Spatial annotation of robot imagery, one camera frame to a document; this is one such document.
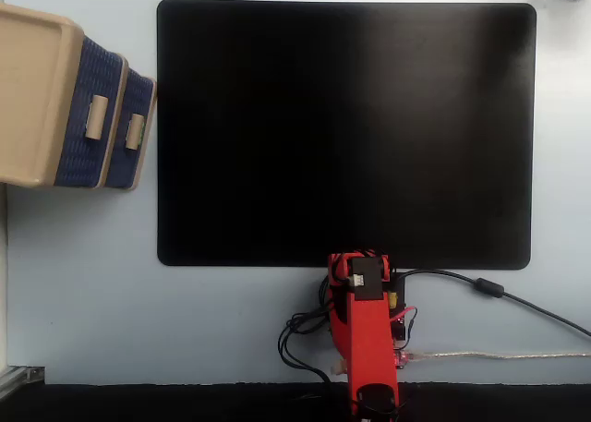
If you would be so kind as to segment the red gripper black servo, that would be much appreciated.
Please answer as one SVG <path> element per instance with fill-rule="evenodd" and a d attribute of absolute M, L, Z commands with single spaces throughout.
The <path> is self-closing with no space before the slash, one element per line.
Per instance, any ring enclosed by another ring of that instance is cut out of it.
<path fill-rule="evenodd" d="M 387 255 L 378 250 L 353 250 L 343 253 L 333 253 L 329 256 L 329 283 L 331 285 L 351 285 L 353 275 L 348 267 L 350 260 L 354 258 L 377 259 L 381 269 L 381 278 L 384 283 L 391 279 L 391 264 Z"/>

